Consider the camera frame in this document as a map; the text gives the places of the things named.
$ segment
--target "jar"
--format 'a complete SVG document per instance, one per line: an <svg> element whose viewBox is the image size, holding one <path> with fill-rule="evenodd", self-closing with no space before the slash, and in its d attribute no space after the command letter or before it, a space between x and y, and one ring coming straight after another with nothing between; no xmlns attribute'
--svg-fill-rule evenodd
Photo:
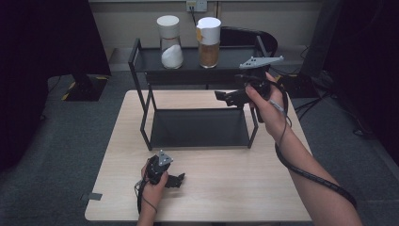
<svg viewBox="0 0 399 226"><path fill-rule="evenodd" d="M179 18L176 16L162 16L156 20L158 23L161 61L167 69L182 67L184 58L180 43Z"/></svg>
<svg viewBox="0 0 399 226"><path fill-rule="evenodd" d="M220 20L213 17L205 17L198 22L199 64L203 68L213 68L218 62L220 26Z"/></svg>

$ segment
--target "finger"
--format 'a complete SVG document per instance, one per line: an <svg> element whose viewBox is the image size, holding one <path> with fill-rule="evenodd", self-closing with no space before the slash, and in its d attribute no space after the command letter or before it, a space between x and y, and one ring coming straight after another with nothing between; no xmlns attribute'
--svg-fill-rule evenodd
<svg viewBox="0 0 399 226"><path fill-rule="evenodd" d="M149 164L149 160L147 159L146 165L144 165L144 167L141 168L141 177L144 177L144 174L146 173L148 164Z"/></svg>
<svg viewBox="0 0 399 226"><path fill-rule="evenodd" d="M273 77L273 75L271 75L270 73L266 73L266 78L271 82L277 83L276 78ZM277 87L273 85L270 85L270 94L273 94L276 91L279 91L279 89L277 89Z"/></svg>
<svg viewBox="0 0 399 226"><path fill-rule="evenodd" d="M270 73L266 73L266 78L267 78L269 81L277 82L277 81L276 81L276 78L273 77Z"/></svg>
<svg viewBox="0 0 399 226"><path fill-rule="evenodd" d="M164 171L164 173L162 173L161 180L159 180L158 186L164 187L168 181L168 176L169 176L168 172Z"/></svg>
<svg viewBox="0 0 399 226"><path fill-rule="evenodd" d="M246 93L257 107L262 107L264 103L268 104L268 102L252 86L246 86Z"/></svg>

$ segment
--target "light wood tabletop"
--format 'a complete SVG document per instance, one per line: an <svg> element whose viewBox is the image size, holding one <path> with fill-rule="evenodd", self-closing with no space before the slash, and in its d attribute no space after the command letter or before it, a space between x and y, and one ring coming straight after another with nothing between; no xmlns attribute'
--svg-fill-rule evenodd
<svg viewBox="0 0 399 226"><path fill-rule="evenodd" d="M226 107L211 90L155 90L158 108ZM248 132L253 122L245 106ZM153 109L146 132L151 134ZM309 150L290 103L293 130ZM139 128L143 109L135 90L128 91L105 152L86 219L137 221L135 183L141 168L158 151L149 151ZM288 170L279 162L274 141L262 124L248 148L166 149L174 161L169 175L185 173L180 188L166 188L157 221L164 222L283 222L310 221Z"/></svg>

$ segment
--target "jar lid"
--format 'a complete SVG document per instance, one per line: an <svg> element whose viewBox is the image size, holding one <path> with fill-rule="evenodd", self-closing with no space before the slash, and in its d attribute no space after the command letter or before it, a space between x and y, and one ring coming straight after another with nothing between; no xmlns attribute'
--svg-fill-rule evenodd
<svg viewBox="0 0 399 226"><path fill-rule="evenodd" d="M219 19L214 17L204 17L197 24L197 40L202 44L213 45L220 40Z"/></svg>
<svg viewBox="0 0 399 226"><path fill-rule="evenodd" d="M156 20L158 23L159 35L165 39L171 39L179 36L179 18L172 15L166 15Z"/></svg>

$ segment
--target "shelf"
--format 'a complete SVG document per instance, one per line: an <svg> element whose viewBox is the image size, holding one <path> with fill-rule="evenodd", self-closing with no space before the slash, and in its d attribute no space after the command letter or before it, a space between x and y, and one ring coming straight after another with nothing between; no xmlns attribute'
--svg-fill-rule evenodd
<svg viewBox="0 0 399 226"><path fill-rule="evenodd" d="M142 48L136 40L129 65L136 73L145 73L151 85L234 84L234 76L242 73L240 64L251 57L262 57L256 46L221 46L217 65L212 69L200 66L198 48L183 48L184 62L179 69L162 65L159 48Z"/></svg>
<svg viewBox="0 0 399 226"><path fill-rule="evenodd" d="M212 109L158 109L152 86L235 84L235 76L245 71L240 64L251 57L267 56L258 37L252 46L221 46L217 65L212 69L200 66L198 48L182 48L184 63L179 69L166 69L161 62L159 48L142 48L136 39L129 57L129 67L136 84L137 94L144 110L140 131L149 150L178 147L248 147L258 130L253 108L252 134L248 134L245 114L240 107ZM146 101L138 82L137 73L144 73L149 87ZM152 134L149 138L145 124L152 104L154 109Z"/></svg>

